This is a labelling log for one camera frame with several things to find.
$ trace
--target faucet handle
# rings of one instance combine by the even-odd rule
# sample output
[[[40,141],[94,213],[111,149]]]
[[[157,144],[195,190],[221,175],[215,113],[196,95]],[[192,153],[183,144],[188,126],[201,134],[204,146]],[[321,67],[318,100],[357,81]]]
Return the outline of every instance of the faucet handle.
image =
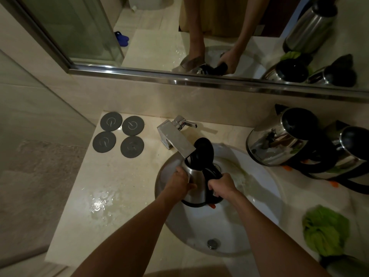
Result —
[[[182,116],[177,116],[174,120],[173,120],[173,125],[178,129],[178,130],[181,130],[183,129],[183,127],[185,125],[187,126],[191,126],[191,127],[194,127],[194,128],[197,128],[197,124],[196,123],[193,123],[191,121],[187,121],[184,117]]]

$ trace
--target person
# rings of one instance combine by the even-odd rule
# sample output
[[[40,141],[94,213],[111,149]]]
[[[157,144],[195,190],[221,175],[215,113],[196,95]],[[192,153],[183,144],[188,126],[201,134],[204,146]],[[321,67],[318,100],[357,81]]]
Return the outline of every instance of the person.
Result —
[[[225,62],[228,65],[226,74],[233,74],[269,1],[183,0],[186,21],[181,21],[180,18],[180,27],[182,31],[189,31],[190,33],[189,59],[205,56],[204,30],[211,30],[211,35],[213,36],[229,37],[237,34],[239,37],[231,50],[224,53],[218,62],[218,65]],[[204,27],[206,24],[201,23],[201,20],[211,27]]]
[[[219,180],[210,180],[208,186],[237,210],[261,277],[329,276],[236,189],[228,173]],[[188,183],[187,173],[177,167],[159,196],[101,243],[72,276],[143,276],[170,211],[193,188],[196,185]]]

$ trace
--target beige countertop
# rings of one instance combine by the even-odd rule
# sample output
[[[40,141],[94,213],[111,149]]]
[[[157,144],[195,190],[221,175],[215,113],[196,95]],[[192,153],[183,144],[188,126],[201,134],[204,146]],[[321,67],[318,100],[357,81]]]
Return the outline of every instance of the beige countertop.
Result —
[[[122,116],[124,120],[131,115]],[[168,150],[161,143],[156,129],[166,118],[141,117],[145,128],[138,136],[143,139],[145,148],[136,158],[122,156],[120,144],[127,136],[121,129],[114,131],[117,142],[107,153],[97,153],[91,140],[46,261],[77,267],[110,234],[155,199],[157,173],[176,150]],[[181,131],[192,143],[199,137],[206,137],[213,143],[224,143],[246,153],[245,141],[251,128],[198,121],[197,125],[197,129]],[[101,131],[98,125],[93,137]],[[364,259],[350,195],[345,187],[333,188],[326,181],[312,180],[281,167],[266,170],[277,183],[284,202],[280,227],[299,245],[317,258],[317,254],[305,245],[301,220],[307,209],[321,204],[350,220],[351,235],[345,253]],[[188,247],[164,226],[146,273],[149,276],[159,272],[171,275],[179,270],[180,276],[204,272],[206,275],[211,272],[238,276],[243,270],[258,276],[252,254],[236,258],[209,256]]]

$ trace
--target chrome faucet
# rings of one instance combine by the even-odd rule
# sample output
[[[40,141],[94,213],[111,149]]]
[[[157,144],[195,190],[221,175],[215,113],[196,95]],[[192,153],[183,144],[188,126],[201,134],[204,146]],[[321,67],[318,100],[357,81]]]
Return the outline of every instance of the chrome faucet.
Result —
[[[164,121],[157,127],[157,129],[159,131],[160,138],[167,149],[170,149],[173,146],[184,158],[187,158],[196,150],[196,148],[180,132],[185,125],[194,128],[197,127],[196,123],[187,121],[182,116],[177,116],[172,122],[170,120]]]

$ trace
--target white sink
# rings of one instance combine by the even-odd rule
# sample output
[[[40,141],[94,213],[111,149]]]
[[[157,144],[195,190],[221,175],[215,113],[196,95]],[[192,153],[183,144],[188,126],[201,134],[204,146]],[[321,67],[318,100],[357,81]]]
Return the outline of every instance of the white sink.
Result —
[[[238,190],[275,224],[282,216],[282,200],[277,184],[265,170],[247,154],[224,144],[213,144],[214,163],[221,172],[231,174]],[[164,189],[165,183],[182,162],[179,153],[170,157],[160,169],[155,183],[155,197]],[[250,250],[246,232],[236,210],[226,201],[212,209],[208,205],[192,208],[179,202],[166,220],[171,232],[190,247],[215,256],[234,256]],[[217,242],[211,250],[208,241]]]
[[[229,46],[210,46],[205,50],[205,62],[211,67],[216,67],[221,55],[230,50]],[[249,79],[260,79],[265,73],[265,67],[260,63],[258,57],[245,51],[234,74],[228,74],[228,77],[241,77]]]

